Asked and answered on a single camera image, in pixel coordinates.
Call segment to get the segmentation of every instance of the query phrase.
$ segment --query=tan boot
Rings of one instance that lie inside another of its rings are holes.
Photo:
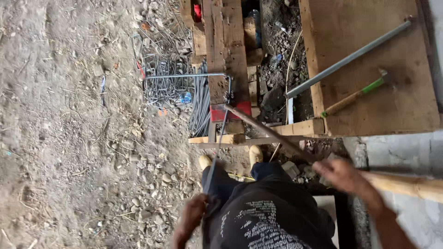
[[[198,161],[200,162],[200,167],[204,170],[207,166],[211,166],[212,164],[212,160],[211,158],[209,158],[206,155],[202,155],[200,156],[200,158],[198,159]]]
[[[249,161],[251,162],[251,169],[255,163],[263,162],[263,153],[257,145],[253,145],[249,149]]]

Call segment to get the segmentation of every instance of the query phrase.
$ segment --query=person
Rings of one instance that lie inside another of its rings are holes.
[[[293,183],[278,163],[263,163],[258,146],[250,148],[249,158],[256,180],[252,183],[238,182],[216,165],[208,194],[199,194],[184,206],[172,248],[185,248],[201,220],[203,248],[335,248],[334,223],[314,198]],[[201,156],[199,161],[204,186],[211,160]],[[351,164],[335,159],[315,162],[312,167],[337,190],[364,201],[383,248],[415,249],[397,224],[396,214]]]

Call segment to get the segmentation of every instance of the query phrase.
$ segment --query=hand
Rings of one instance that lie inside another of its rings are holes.
[[[359,195],[368,188],[373,188],[352,164],[344,160],[325,159],[321,162],[315,162],[312,168],[341,191]]]
[[[207,199],[207,195],[199,194],[186,203],[179,224],[174,231],[176,240],[186,242],[191,237],[192,232],[200,225],[206,212]]]

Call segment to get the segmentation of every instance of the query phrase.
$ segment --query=green hammer handle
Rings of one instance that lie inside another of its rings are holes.
[[[322,118],[326,118],[329,115],[332,115],[336,112],[338,112],[339,110],[345,108],[347,105],[355,102],[357,99],[359,99],[361,96],[365,95],[366,93],[370,92],[371,90],[379,87],[380,85],[382,85],[384,83],[384,79],[383,77],[381,77],[380,79],[372,82],[371,84],[369,84],[367,87],[361,89],[358,92],[355,92],[349,96],[347,96],[345,99],[331,105],[330,107],[328,107],[324,112],[321,113],[321,117]]]

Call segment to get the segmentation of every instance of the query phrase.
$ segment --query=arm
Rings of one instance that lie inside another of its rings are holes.
[[[184,249],[186,241],[203,218],[206,212],[207,196],[199,194],[194,196],[183,208],[182,216],[172,236],[172,249]]]
[[[390,210],[377,190],[349,163],[343,160],[323,160],[313,168],[338,190],[360,197],[373,218],[381,245],[385,249],[416,249],[396,222],[397,215]]]

